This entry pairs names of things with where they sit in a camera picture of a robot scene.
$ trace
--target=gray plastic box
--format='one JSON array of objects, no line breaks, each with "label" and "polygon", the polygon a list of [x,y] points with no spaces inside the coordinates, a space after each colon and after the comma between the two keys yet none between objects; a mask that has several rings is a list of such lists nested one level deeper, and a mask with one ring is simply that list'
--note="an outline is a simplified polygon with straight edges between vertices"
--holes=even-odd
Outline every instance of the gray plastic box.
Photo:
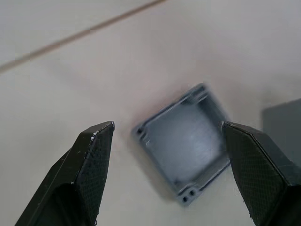
[{"label": "gray plastic box", "polygon": [[133,129],[182,205],[229,165],[220,130],[226,120],[213,95],[199,84]]}]

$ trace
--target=gray object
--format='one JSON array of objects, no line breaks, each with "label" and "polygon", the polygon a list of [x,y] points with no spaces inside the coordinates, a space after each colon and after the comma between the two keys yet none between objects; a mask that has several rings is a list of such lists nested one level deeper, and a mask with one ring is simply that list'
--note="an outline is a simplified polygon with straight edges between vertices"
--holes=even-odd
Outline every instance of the gray object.
[{"label": "gray object", "polygon": [[184,206],[229,165],[220,130],[226,119],[212,94],[199,84],[133,129]]},{"label": "gray object", "polygon": [[263,131],[291,161],[301,167],[300,116],[301,99],[270,107],[262,112]]}]

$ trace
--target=open box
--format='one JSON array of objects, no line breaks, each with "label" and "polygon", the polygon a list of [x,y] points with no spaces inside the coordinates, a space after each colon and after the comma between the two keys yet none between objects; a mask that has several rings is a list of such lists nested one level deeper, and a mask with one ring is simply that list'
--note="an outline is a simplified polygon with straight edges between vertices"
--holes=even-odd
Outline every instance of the open box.
[{"label": "open box", "polygon": [[221,134],[227,117],[204,84],[133,129],[184,206],[230,163]]}]

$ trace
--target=white tile floor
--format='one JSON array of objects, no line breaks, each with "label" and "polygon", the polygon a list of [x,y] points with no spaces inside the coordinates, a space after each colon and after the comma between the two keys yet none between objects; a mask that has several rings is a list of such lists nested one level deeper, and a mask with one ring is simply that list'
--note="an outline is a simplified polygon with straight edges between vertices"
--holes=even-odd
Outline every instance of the white tile floor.
[{"label": "white tile floor", "polygon": [[182,208],[129,132],[204,81],[256,128],[263,108],[300,98],[300,3],[268,2],[167,0],[0,74],[3,225],[81,131],[114,120],[100,225],[252,226],[231,168]]},{"label": "white tile floor", "polygon": [[14,60],[45,45],[150,3],[152,0],[1,0],[1,34],[20,51],[0,58]]}]

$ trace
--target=tile grout line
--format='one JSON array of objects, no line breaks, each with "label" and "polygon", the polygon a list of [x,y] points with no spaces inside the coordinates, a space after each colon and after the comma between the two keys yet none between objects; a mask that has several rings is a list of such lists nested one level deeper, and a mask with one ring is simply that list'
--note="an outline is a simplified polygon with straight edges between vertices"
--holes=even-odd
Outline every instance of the tile grout line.
[{"label": "tile grout line", "polygon": [[89,29],[86,29],[86,30],[83,30],[83,31],[80,31],[74,35],[71,35],[67,38],[64,38],[64,39],[61,39],[59,41],[56,41],[50,45],[47,45],[47,46],[44,46],[36,51],[33,51],[33,52],[30,52],[28,54],[24,54],[23,56],[21,57],[18,57],[16,58],[15,60],[12,60],[12,61],[9,61],[3,65],[0,66],[0,76],[2,73],[14,68],[14,67],[17,67],[21,64],[24,64],[25,62],[27,61],[30,61],[30,60],[33,60],[33,59],[36,59],[38,57],[40,57],[41,55],[44,55],[48,52],[51,52],[61,46],[64,46],[64,45],[67,45],[73,41],[76,41],[76,40],[79,40],[80,38],[83,38],[87,35],[90,35],[90,34],[93,34],[94,32],[97,32],[105,27],[108,27],[110,25],[113,25],[119,21],[122,21],[124,19],[127,19],[129,18],[130,16],[133,16],[133,15],[136,15],[146,9],[149,9],[151,7],[154,7],[162,2],[165,2],[166,0],[156,0],[156,1],[153,1],[151,3],[147,3],[145,5],[142,5],[138,8],[135,8],[135,9],[132,9],[124,14],[121,14],[119,16],[116,16],[116,17],[113,17],[112,19],[109,19],[107,21],[104,21],[100,24],[97,24],[97,25],[94,25],[92,27],[90,27]]}]

